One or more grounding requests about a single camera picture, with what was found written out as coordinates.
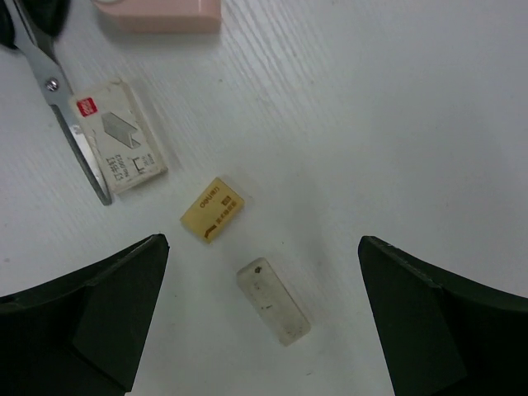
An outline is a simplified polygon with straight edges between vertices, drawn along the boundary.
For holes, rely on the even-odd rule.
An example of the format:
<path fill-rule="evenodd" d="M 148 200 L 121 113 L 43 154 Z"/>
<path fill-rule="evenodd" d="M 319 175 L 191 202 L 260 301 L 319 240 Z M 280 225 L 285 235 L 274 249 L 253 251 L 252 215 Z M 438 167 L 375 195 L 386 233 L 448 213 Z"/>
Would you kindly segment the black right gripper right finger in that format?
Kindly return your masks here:
<path fill-rule="evenodd" d="M 397 395 L 525 395 L 527 300 L 374 236 L 361 274 Z"/>

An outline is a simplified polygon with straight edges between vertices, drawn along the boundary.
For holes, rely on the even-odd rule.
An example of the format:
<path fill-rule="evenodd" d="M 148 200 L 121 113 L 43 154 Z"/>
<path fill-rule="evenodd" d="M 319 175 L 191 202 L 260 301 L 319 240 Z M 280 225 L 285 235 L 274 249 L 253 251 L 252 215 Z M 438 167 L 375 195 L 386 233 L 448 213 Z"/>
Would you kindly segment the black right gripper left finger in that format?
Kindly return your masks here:
<path fill-rule="evenodd" d="M 169 245 L 151 235 L 1 298 L 3 395 L 125 395 L 138 372 Z"/>

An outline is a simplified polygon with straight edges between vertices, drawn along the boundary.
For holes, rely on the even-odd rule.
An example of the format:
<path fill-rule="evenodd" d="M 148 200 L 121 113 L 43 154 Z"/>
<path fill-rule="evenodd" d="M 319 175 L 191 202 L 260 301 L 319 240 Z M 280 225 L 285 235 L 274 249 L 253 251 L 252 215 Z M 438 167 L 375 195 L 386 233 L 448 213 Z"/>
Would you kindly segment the tan eraser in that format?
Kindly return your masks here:
<path fill-rule="evenodd" d="M 244 205 L 244 199 L 216 177 L 187 209 L 180 221 L 203 242 L 211 243 Z"/>

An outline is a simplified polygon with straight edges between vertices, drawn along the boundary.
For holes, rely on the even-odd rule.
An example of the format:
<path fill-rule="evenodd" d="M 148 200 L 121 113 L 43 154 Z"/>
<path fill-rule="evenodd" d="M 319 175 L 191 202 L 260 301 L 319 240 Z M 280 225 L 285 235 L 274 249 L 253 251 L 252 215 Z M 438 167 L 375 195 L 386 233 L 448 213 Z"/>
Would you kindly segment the grey white eraser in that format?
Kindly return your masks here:
<path fill-rule="evenodd" d="M 308 319 L 266 258 L 259 257 L 240 269 L 236 281 L 281 345 L 287 347 L 310 332 Z"/>

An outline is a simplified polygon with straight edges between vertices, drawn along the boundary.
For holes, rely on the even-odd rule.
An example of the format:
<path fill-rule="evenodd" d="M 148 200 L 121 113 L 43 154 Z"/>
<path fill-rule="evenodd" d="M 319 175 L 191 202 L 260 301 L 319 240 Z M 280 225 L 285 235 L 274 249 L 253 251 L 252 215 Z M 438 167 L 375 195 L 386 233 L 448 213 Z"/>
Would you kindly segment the pink white mini stapler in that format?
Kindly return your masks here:
<path fill-rule="evenodd" d="M 220 0 L 92 1 L 98 11 L 123 31 L 133 33 L 218 33 Z"/>

